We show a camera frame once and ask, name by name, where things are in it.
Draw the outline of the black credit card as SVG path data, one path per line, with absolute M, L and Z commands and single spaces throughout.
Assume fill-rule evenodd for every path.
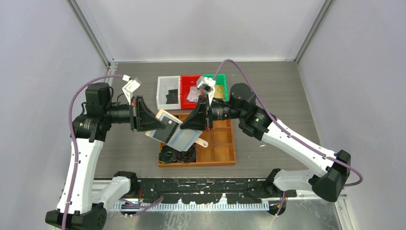
M 157 129 L 152 137 L 163 143 L 168 143 L 179 126 L 179 122 L 167 114 L 163 114 L 160 120 L 165 127 L 163 129 Z

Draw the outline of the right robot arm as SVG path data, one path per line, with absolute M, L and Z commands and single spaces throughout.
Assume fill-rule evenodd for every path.
M 195 109 L 184 119 L 181 129 L 207 131 L 214 121 L 239 120 L 244 134 L 278 147 L 296 158 L 307 170 L 273 169 L 264 183 L 264 190 L 273 197 L 291 190 L 312 191 L 320 198 L 336 202 L 350 175 L 351 155 L 344 150 L 335 153 L 288 128 L 281 120 L 256 105 L 257 97 L 244 83 L 231 87 L 229 101 L 199 97 Z

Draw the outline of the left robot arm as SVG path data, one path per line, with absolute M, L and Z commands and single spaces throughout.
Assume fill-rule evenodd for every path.
M 138 132 L 164 128 L 141 96 L 135 98 L 135 104 L 114 104 L 113 89 L 105 82 L 90 84 L 84 92 L 82 113 L 69 120 L 71 160 L 65 187 L 57 207 L 45 216 L 47 224 L 63 230 L 101 230 L 107 212 L 120 198 L 140 193 L 137 175 L 119 171 L 92 195 L 97 161 L 112 125 L 128 123 Z

